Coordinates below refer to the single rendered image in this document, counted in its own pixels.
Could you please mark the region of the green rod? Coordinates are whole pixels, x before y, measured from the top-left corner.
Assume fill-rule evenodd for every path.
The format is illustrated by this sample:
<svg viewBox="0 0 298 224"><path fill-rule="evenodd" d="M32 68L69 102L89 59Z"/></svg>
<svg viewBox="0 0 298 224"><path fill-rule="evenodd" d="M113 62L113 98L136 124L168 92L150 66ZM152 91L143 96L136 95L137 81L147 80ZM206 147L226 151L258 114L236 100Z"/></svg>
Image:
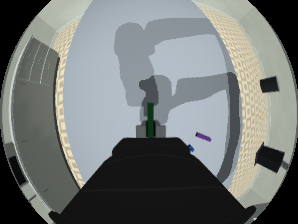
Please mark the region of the green rod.
<svg viewBox="0 0 298 224"><path fill-rule="evenodd" d="M148 121L148 138L154 138L153 121L154 121L154 105L147 103L147 121Z"/></svg>

